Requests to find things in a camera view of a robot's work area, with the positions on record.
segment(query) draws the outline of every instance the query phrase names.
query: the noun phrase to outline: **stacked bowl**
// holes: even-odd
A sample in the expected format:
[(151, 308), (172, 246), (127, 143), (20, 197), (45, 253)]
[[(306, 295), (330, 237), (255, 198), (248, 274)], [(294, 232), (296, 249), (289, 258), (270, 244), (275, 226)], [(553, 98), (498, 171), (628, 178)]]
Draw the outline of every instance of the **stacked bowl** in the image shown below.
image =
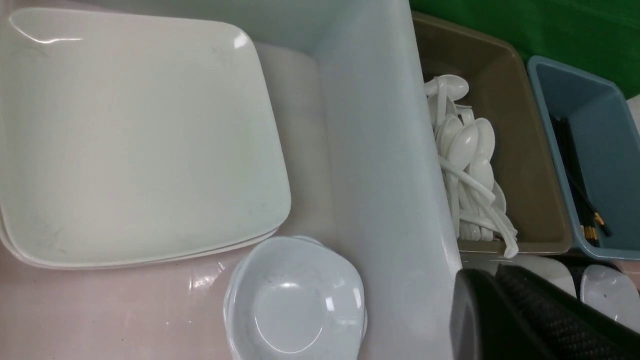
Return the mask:
[(234, 270), (224, 319), (234, 360), (355, 360), (367, 327), (362, 280), (316, 240), (277, 236)]

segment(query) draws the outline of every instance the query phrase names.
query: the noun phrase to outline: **square plate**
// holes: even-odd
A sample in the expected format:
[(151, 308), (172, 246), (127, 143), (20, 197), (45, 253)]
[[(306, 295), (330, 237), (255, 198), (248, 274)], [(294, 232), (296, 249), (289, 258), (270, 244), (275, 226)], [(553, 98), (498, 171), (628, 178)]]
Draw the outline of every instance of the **square plate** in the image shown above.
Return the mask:
[(0, 33), (0, 204), (43, 266), (249, 240), (291, 193), (255, 47), (222, 22), (26, 8)]

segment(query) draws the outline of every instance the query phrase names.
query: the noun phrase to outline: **spoon handle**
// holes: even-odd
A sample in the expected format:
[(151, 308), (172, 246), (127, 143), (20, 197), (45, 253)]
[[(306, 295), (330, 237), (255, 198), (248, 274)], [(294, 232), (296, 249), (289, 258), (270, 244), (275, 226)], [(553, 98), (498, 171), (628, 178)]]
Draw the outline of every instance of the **spoon handle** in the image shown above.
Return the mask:
[(480, 195), (478, 195), (478, 193), (474, 192), (472, 196), (478, 202), (480, 208), (484, 210), (487, 215), (489, 215), (489, 218), (491, 219), (491, 221), (493, 221), (500, 234), (504, 238), (504, 243), (507, 245), (507, 249), (504, 251), (504, 257), (507, 259), (511, 259), (516, 256), (520, 249), (518, 248), (518, 244), (516, 243), (515, 238), (509, 232), (507, 225), (504, 224), (502, 219), (500, 219), (498, 214), (495, 213), (495, 210), (493, 208), (487, 206), (482, 202), (482, 199), (480, 199)]
[[(475, 206), (473, 206), (471, 204), (471, 201), (469, 200), (469, 196), (468, 196), (468, 191), (467, 189), (460, 183), (458, 185), (458, 192), (460, 193), (460, 208), (461, 210), (466, 211), (467, 213), (471, 213), (471, 214), (476, 214), (477, 213), (477, 208), (475, 208)], [(462, 211), (460, 211), (460, 220), (462, 219)], [(471, 238), (463, 238), (462, 240), (480, 240), (482, 239), (482, 230), (480, 230), (480, 227), (477, 224), (473, 224), (472, 222), (468, 222), (469, 224), (466, 224), (465, 226), (468, 226), (469, 228), (469, 232), (471, 233)], [(460, 233), (462, 234), (462, 227), (463, 224), (460, 224)]]
[[(460, 221), (464, 221), (464, 222), (468, 222), (470, 224), (475, 224), (477, 226), (482, 226), (485, 227), (491, 231), (495, 231), (496, 233), (499, 233), (500, 230), (498, 230), (498, 227), (490, 220), (487, 219), (485, 217), (481, 217), (478, 216), (476, 214), (473, 213), (467, 213), (467, 212), (460, 212)], [(516, 234), (516, 229), (513, 229), (512, 227), (510, 227), (509, 225), (507, 225), (507, 223), (505, 223), (504, 225), (506, 225), (507, 229), (509, 230), (509, 233), (515, 237)]]
[(439, 156), (438, 159), (440, 160), (440, 167), (460, 179), (460, 181), (462, 181), (463, 183), (478, 191), (484, 198), (486, 198), (489, 204), (493, 204), (493, 202), (495, 201), (495, 194), (493, 192), (482, 186), (481, 183), (478, 183), (478, 181), (471, 177), (471, 175), (456, 168), (449, 160), (443, 158), (442, 156)]
[(436, 126), (439, 127), (444, 122), (444, 115), (447, 109), (447, 80), (440, 76), (438, 79), (438, 108), (436, 109)]
[(449, 209), (451, 210), (451, 222), (456, 239), (460, 237), (460, 198), (458, 193), (458, 178), (448, 174), (449, 182)]

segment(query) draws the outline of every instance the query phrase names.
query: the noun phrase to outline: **black textured surface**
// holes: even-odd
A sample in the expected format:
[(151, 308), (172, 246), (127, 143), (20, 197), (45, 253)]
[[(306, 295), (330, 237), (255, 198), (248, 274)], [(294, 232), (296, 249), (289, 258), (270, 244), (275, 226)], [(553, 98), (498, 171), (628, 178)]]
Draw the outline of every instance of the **black textured surface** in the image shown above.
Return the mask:
[(517, 266), (500, 266), (500, 287), (561, 359), (640, 359), (640, 336)]
[(456, 360), (559, 359), (488, 272), (458, 272), (451, 319)]

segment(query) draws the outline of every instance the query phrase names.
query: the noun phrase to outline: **white bowl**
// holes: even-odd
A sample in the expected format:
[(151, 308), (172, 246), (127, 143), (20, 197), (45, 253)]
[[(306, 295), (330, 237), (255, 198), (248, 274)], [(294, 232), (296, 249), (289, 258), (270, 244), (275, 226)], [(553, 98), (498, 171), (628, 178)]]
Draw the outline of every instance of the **white bowl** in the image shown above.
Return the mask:
[(580, 300), (620, 324), (640, 332), (640, 295), (625, 274), (602, 265), (587, 267)]
[[(324, 246), (320, 241), (317, 241), (314, 238), (310, 238), (309, 236), (291, 236), (292, 238), (296, 238), (299, 240), (303, 240), (303, 241), (309, 241), (311, 243), (314, 243), (316, 245), (320, 245), (320, 246)], [(227, 286), (227, 292), (225, 294), (225, 299), (224, 299), (224, 317), (225, 317), (225, 321), (227, 321), (227, 317), (228, 317), (228, 309), (229, 309), (229, 299), (230, 299), (230, 295), (232, 293), (232, 291), (235, 289), (236, 287), (236, 280), (237, 280), (237, 275), (240, 271), (240, 268), (242, 267), (242, 264), (244, 263), (244, 259), (240, 260), (238, 262), (238, 264), (236, 265), (236, 268), (234, 269), (234, 271), (231, 273), (231, 277), (229, 278), (229, 285)], [(364, 309), (364, 324), (362, 326), (362, 339), (364, 340), (364, 336), (367, 334), (367, 325), (369, 324), (369, 316), (367, 314), (367, 308), (365, 307)]]
[(495, 275), (498, 265), (518, 265), (544, 278), (548, 282), (561, 288), (567, 294), (576, 297), (575, 284), (569, 269), (558, 260), (532, 255), (516, 255), (511, 259), (489, 254), (473, 254), (463, 252), (460, 254), (463, 268), (476, 268), (486, 270)]
[(364, 289), (353, 265), (322, 245), (276, 237), (239, 265), (225, 304), (234, 359), (356, 359)]
[(26, 8), (2, 23), (0, 67), (5, 240), (31, 263), (206, 254), (287, 218), (275, 118), (241, 29)]

